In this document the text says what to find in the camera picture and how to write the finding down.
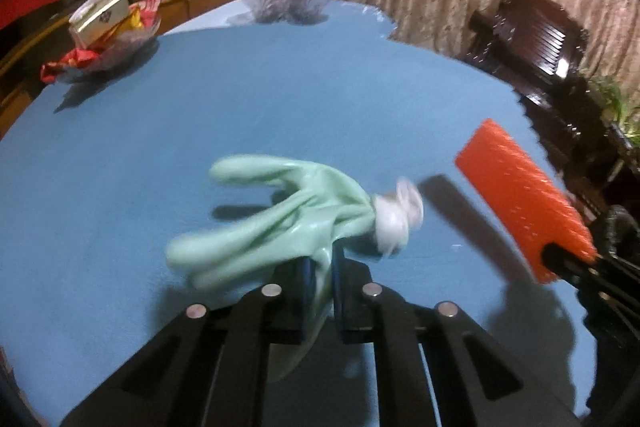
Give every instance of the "blue table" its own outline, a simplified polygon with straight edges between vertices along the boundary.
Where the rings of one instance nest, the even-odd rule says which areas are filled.
[[[47,87],[0,142],[0,345],[54,425],[188,304],[217,307],[247,288],[198,295],[164,263],[175,235],[270,204],[266,188],[207,178],[233,153],[326,163],[371,193],[399,175],[421,183],[424,225],[398,257],[369,259],[374,279],[420,305],[457,302],[584,411],[594,341],[574,290],[527,282],[453,165],[491,117],[551,172],[516,96],[387,41],[392,24],[375,10],[338,3],[330,15],[165,36],[151,60],[77,107],[61,110],[68,86]],[[270,387],[265,425],[378,425],[370,346],[341,346],[328,324]]]

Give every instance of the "glove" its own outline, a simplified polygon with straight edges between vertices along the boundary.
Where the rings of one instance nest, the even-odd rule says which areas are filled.
[[[404,246],[408,229],[422,222],[420,194],[405,180],[399,182],[397,197],[376,196],[372,201],[352,178],[318,163],[263,155],[229,156],[216,162],[210,174],[225,183],[281,188],[290,196],[229,227],[172,240],[166,252],[172,269],[190,274],[196,288],[215,290],[298,257],[310,257],[316,264],[310,334],[302,346],[271,346],[270,381],[296,367],[330,311],[334,241],[377,231],[384,235],[386,253]],[[376,224],[377,208],[385,215],[384,225]]]

